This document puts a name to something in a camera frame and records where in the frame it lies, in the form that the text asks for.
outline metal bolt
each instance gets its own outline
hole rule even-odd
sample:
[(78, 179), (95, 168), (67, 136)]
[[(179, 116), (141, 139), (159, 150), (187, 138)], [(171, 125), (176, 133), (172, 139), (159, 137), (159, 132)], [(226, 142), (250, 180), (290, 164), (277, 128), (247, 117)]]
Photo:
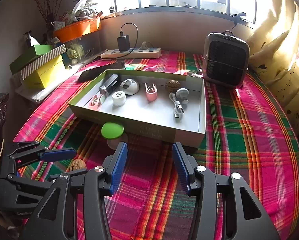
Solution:
[(198, 165), (198, 166), (196, 167), (196, 169), (197, 169), (198, 171), (206, 171), (206, 168), (205, 168), (205, 166), (203, 166), (203, 165)]
[(104, 171), (104, 167), (103, 166), (96, 166), (94, 171), (96, 171), (96, 172)]
[(60, 179), (67, 179), (69, 176), (68, 176), (68, 174), (66, 174), (66, 173), (62, 173), (60, 176), (59, 176), (59, 178)]
[(234, 172), (234, 173), (232, 174), (232, 177), (233, 177), (234, 179), (240, 179), (240, 178), (241, 178), (241, 175), (240, 175), (239, 173), (237, 173), (237, 172)]

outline black power adapter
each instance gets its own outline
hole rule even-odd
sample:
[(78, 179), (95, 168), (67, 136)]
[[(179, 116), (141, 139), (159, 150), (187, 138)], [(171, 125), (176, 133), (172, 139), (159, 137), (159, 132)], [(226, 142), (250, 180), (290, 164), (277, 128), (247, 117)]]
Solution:
[(129, 37), (128, 35), (124, 35), (123, 32), (120, 32), (120, 37), (117, 37), (117, 44), (119, 46), (120, 52), (127, 51), (131, 48), (129, 43)]

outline pink clip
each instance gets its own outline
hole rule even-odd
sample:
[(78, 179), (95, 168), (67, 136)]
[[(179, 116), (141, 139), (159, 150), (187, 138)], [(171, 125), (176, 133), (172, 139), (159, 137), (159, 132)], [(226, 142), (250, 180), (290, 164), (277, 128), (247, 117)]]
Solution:
[(149, 85), (148, 87), (147, 87), (147, 84), (145, 83), (145, 89), (146, 89), (147, 100), (155, 101), (157, 98), (157, 88), (154, 85), (154, 83), (153, 83), (153, 85)]
[(95, 110), (95, 111), (99, 111), (104, 100), (105, 100), (104, 95), (100, 95), (100, 97), (98, 97), (97, 95), (94, 95), (92, 97), (92, 99), (88, 102), (88, 108)]

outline striped tablecloth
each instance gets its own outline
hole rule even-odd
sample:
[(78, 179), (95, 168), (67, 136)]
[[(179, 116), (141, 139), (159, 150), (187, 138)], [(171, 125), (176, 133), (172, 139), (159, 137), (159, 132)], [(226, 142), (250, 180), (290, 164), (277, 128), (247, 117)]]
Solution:
[[(39, 140), (56, 149), (73, 147), (87, 168), (113, 154), (101, 126), (76, 118), (68, 102), (88, 83), (77, 83), (94, 62), (60, 85), (32, 114), (15, 141)], [(128, 59), (128, 69), (187, 74), (201, 67), (196, 54), (164, 51), (159, 59)], [(259, 78), (248, 73), (243, 87), (228, 90), (206, 82), (206, 136), (192, 154), (199, 164), (229, 175), (239, 172), (263, 203), (282, 240), (299, 223), (299, 145), (281, 107)], [(118, 192), (106, 198), (113, 239), (185, 240), (195, 199), (181, 190), (171, 157), (171, 143), (128, 134), (128, 160)], [(20, 170), (24, 177), (44, 180), (66, 171), (71, 160), (39, 162)], [(78, 232), (84, 238), (82, 196)], [(218, 205), (216, 239), (221, 235)]]

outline orange basket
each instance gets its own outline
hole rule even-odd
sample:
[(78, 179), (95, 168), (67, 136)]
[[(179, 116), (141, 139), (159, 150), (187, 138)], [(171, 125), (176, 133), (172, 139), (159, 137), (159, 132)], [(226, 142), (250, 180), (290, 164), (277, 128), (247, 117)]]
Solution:
[(79, 21), (70, 24), (53, 32), (54, 37), (58, 37), (61, 43), (71, 41), (83, 35), (98, 31), (101, 29), (101, 19), (94, 18), (90, 20)]

